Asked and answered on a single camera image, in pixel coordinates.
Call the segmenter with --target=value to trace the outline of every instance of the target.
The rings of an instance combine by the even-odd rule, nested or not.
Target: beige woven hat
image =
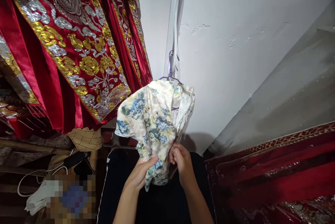
[[[102,147],[104,141],[101,137],[101,130],[90,130],[76,128],[67,134],[79,151],[93,151]]]

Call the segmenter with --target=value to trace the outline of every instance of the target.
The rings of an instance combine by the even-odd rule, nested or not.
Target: dark clothing
[[[109,155],[105,185],[101,196],[97,224],[111,224],[115,217],[123,186],[132,169],[127,153],[114,149]],[[214,206],[203,158],[191,153],[198,186],[215,221]],[[165,186],[151,184],[149,191],[140,190],[136,223],[191,223],[185,192],[178,171]]]

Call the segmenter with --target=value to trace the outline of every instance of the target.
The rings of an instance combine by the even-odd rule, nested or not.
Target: person's left hand
[[[124,188],[132,187],[136,189],[137,191],[140,191],[140,189],[144,186],[146,182],[146,173],[147,170],[152,167],[154,164],[156,164],[158,161],[158,157],[154,156],[148,161],[144,162],[139,158],[137,161],[132,173],[129,175]]]

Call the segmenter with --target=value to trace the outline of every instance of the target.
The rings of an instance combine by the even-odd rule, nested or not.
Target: wall
[[[178,77],[195,88],[186,146],[203,153],[332,0],[185,0]],[[140,0],[154,78],[170,0]]]
[[[216,155],[335,120],[334,25],[335,1],[219,134]]]

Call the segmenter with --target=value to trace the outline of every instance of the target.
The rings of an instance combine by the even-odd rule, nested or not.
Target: white floral garment
[[[147,171],[146,191],[151,181],[159,186],[168,182],[168,153],[173,142],[180,141],[193,110],[193,90],[181,84],[174,88],[170,81],[154,80],[119,106],[115,133],[136,139],[143,161],[158,156],[158,162]]]

